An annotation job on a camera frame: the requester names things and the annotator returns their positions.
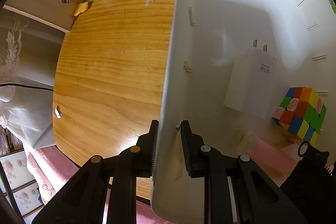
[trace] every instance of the rubik's cube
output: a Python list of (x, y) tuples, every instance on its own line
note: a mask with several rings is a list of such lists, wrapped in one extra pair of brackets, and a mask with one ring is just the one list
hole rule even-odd
[(327, 108), (312, 88), (290, 88), (272, 119), (291, 141), (309, 141), (314, 146)]

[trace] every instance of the curtain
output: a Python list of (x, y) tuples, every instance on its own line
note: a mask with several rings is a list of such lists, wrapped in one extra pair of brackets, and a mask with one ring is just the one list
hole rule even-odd
[[(0, 11), (0, 83), (53, 88), (64, 33)], [(53, 93), (0, 87), (0, 125), (34, 149), (54, 145)]]

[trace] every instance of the wooden table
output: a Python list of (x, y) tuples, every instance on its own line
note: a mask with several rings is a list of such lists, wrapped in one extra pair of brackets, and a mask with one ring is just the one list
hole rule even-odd
[[(55, 141), (83, 165), (135, 145), (159, 119), (175, 0), (86, 0), (63, 41), (53, 108)], [(150, 198), (151, 179), (137, 195)]]

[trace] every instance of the white plastic basket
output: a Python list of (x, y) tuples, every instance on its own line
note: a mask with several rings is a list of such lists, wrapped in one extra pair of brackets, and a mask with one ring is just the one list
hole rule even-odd
[[(276, 82), (263, 120), (223, 106), (234, 58), (258, 39), (278, 60)], [(155, 158), (152, 208), (174, 223), (203, 223), (203, 179), (188, 177), (175, 127), (189, 120), (204, 143), (237, 156), (239, 128), (276, 145), (284, 141), (271, 116), (291, 86), (328, 91), (328, 114), (316, 147), (336, 159), (336, 16), (328, 0), (176, 0)], [(327, 55), (327, 58), (312, 60)], [(186, 72), (187, 61), (192, 72)]]

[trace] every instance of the pink fabric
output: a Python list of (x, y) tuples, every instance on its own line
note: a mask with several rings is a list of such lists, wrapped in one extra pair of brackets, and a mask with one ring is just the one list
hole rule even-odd
[(32, 149), (23, 145), (26, 155), (31, 153), (56, 192), (78, 171), (78, 167), (55, 146)]
[[(111, 189), (107, 190), (102, 224), (106, 224)], [(136, 202), (136, 224), (173, 224), (158, 217), (147, 204)]]
[(27, 169), (36, 179), (36, 182), (39, 185), (39, 191), (42, 201), (45, 205), (45, 201), (50, 201), (51, 198), (56, 194), (56, 191), (42, 172), (41, 168), (39, 167), (31, 153), (29, 153), (27, 157)]
[[(58, 192), (78, 171), (78, 168), (54, 146), (32, 149), (28, 145), (24, 144), (24, 149), (27, 156), (29, 156), (29, 153), (33, 156), (42, 173), (49, 180), (56, 192)], [(103, 224), (106, 224), (110, 193), (111, 190), (108, 189), (105, 201)], [(138, 201), (136, 202), (136, 220), (137, 224), (171, 223), (158, 217), (152, 211), (150, 206)]]
[(278, 170), (283, 175), (290, 174), (297, 164), (296, 161), (288, 155), (262, 140), (259, 141), (257, 148), (251, 154), (251, 158), (256, 162), (261, 162)]

